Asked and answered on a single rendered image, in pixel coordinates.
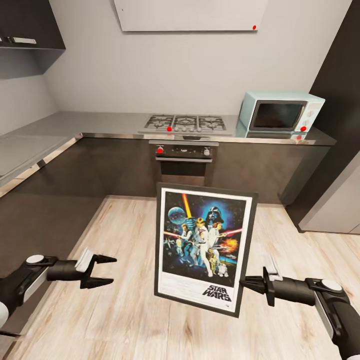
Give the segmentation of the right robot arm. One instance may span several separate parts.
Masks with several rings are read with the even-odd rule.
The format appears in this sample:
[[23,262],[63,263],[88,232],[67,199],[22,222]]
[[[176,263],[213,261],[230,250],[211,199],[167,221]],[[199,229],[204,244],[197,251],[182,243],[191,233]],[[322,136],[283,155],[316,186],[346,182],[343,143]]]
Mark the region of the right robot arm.
[[272,253],[265,253],[263,258],[263,276],[246,276],[239,283],[266,294],[271,307],[275,306],[275,298],[315,306],[342,360],[360,360],[360,315],[344,288],[330,279],[284,277]]

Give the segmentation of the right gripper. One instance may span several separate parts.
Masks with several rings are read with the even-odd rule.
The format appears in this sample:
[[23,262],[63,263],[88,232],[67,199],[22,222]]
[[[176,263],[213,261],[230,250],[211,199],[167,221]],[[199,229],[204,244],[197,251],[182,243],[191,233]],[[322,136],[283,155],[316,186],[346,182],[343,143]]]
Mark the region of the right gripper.
[[291,277],[282,277],[281,280],[269,280],[268,270],[263,267],[263,276],[254,275],[246,276],[245,280],[239,280],[239,283],[262,295],[266,294],[267,304],[271,307],[275,306],[275,298],[297,303],[297,287],[295,279]]

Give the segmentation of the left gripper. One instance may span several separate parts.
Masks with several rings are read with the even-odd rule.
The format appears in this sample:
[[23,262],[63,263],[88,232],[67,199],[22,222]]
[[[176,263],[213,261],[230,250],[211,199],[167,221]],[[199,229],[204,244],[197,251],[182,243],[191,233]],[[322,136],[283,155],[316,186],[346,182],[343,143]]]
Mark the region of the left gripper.
[[92,289],[104,285],[113,283],[114,279],[111,278],[99,278],[99,277],[90,277],[92,270],[94,268],[95,262],[97,264],[112,263],[117,262],[117,259],[114,257],[109,257],[105,255],[96,255],[93,254],[93,257],[90,260],[90,263],[85,272],[77,271],[76,264],[78,260],[68,260],[63,267],[61,274],[62,281],[81,281],[80,289]]

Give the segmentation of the poster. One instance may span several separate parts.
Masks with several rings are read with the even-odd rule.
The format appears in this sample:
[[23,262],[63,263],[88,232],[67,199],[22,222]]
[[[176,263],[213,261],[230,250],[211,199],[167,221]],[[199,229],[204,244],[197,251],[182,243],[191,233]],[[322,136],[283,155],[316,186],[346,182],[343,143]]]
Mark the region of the poster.
[[258,198],[158,182],[154,296],[239,319]]

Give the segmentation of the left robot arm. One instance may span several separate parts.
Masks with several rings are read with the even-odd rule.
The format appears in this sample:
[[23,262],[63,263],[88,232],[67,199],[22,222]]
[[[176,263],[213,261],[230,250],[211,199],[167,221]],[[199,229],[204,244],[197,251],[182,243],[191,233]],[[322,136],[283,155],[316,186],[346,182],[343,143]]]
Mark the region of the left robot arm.
[[97,264],[117,262],[114,257],[96,255],[86,248],[78,260],[58,260],[57,256],[37,254],[27,258],[7,277],[0,277],[0,329],[33,293],[47,280],[81,281],[80,289],[113,283],[114,279],[90,277]]

